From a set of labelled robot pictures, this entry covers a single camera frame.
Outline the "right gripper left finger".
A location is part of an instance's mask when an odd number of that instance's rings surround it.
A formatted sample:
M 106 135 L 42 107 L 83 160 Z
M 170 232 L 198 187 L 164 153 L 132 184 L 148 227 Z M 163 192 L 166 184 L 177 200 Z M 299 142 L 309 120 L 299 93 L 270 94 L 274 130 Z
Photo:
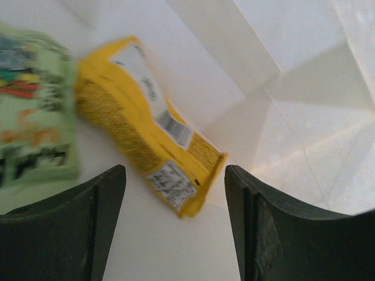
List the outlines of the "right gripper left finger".
M 126 186 L 116 165 L 1 216 L 1 280 L 102 280 Z

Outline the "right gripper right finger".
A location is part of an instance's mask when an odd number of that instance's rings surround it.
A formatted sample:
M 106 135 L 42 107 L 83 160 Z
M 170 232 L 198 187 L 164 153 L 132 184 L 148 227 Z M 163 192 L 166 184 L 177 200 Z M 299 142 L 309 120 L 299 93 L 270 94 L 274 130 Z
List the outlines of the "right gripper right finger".
M 224 185 L 242 280 L 374 279 L 374 211 L 310 205 L 237 165 Z

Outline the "brown paper bag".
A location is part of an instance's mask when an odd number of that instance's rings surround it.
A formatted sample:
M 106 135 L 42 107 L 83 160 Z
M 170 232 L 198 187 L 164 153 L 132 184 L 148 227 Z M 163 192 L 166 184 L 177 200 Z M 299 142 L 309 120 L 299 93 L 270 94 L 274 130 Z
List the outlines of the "brown paper bag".
M 1 21 L 82 58 L 127 35 L 183 119 L 237 164 L 300 200 L 374 208 L 373 1 L 2 1 Z M 220 175 L 179 219 L 108 136 L 78 123 L 84 182 L 127 170 L 105 280 L 239 280 Z

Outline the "yellow snack packet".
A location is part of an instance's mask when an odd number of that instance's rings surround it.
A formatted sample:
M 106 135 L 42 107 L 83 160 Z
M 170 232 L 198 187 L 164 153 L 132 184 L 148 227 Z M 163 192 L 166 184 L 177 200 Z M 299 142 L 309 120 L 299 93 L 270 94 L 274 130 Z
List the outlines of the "yellow snack packet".
M 100 127 L 180 217 L 195 216 L 228 155 L 194 131 L 164 96 L 129 36 L 78 64 L 76 108 Z

